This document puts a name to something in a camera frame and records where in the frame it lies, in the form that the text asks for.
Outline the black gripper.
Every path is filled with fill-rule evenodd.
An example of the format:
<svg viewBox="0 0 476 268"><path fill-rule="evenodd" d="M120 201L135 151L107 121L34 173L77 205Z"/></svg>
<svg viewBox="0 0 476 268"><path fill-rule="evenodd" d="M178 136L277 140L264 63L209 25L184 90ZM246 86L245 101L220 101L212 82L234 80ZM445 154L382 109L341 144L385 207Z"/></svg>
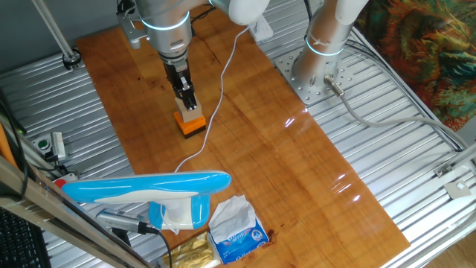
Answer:
<svg viewBox="0 0 476 268"><path fill-rule="evenodd" d="M160 53L159 56L176 97L183 101L187 110L194 110L197 104L187 59L188 52Z"/></svg>

